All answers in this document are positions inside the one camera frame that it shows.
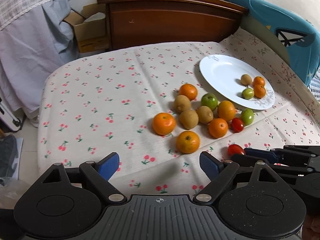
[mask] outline wooden headboard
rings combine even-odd
[[[170,41],[220,42],[247,10],[223,0],[97,0],[106,4],[110,49]]]

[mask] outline open cardboard box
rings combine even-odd
[[[90,4],[82,9],[82,15],[86,18],[98,12],[106,14],[106,5]],[[85,19],[81,15],[71,11],[64,21],[73,27],[80,53],[109,48],[105,18],[84,23]]]

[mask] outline oval plate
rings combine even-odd
[[[242,60],[219,54],[210,55],[200,61],[200,71],[215,90],[241,106],[264,110],[272,107],[275,102],[275,92],[268,80],[258,70]],[[245,86],[241,84],[240,78],[243,74],[248,74],[252,79],[256,76],[263,77],[267,91],[263,98],[254,97],[250,100],[242,98]]]

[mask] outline orange on plate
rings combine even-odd
[[[168,113],[157,114],[152,121],[152,128],[159,135],[167,135],[176,127],[176,119]]]
[[[230,101],[222,101],[218,105],[218,117],[231,121],[236,116],[236,108]]]
[[[195,132],[184,131],[177,138],[176,148],[184,154],[194,153],[199,146],[200,138]]]
[[[228,123],[222,118],[216,118],[209,123],[208,129],[212,137],[221,138],[228,132]]]
[[[252,83],[252,86],[255,87],[256,85],[265,86],[266,82],[264,81],[263,77],[255,77]]]
[[[266,89],[262,85],[255,85],[253,91],[257,98],[263,98],[266,95]]]
[[[198,90],[194,85],[184,84],[179,89],[179,95],[184,95],[189,98],[189,100],[193,100],[198,95]]]

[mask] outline green tomato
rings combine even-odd
[[[245,126],[252,124],[254,119],[254,112],[247,108],[241,113],[241,120]]]
[[[217,105],[218,105],[218,99],[214,94],[208,93],[201,98],[201,106],[207,106],[212,111],[216,109]]]
[[[245,90],[242,91],[242,96],[244,99],[251,99],[254,97],[254,91],[252,88],[246,88]]]

